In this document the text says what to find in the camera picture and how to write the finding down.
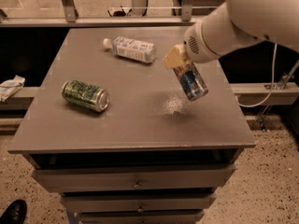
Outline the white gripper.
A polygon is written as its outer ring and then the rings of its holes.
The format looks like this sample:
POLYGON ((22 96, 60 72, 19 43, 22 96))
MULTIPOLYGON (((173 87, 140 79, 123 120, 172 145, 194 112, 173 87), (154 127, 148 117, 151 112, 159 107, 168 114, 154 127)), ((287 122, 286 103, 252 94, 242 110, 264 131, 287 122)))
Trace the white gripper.
POLYGON ((175 45, 164 56, 164 65, 167 69, 186 65, 189 58, 194 63, 208 63, 220 58, 207 46, 202 35, 201 25, 193 25, 186 31, 184 43, 185 45, 175 45))

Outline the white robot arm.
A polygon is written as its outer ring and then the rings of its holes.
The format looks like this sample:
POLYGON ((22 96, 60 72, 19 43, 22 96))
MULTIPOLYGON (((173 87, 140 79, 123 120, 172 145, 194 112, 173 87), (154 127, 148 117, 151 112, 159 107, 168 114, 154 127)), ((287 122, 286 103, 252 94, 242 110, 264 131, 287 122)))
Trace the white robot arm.
POLYGON ((164 65, 208 63, 263 41, 299 52, 299 0, 225 0, 185 32, 164 65))

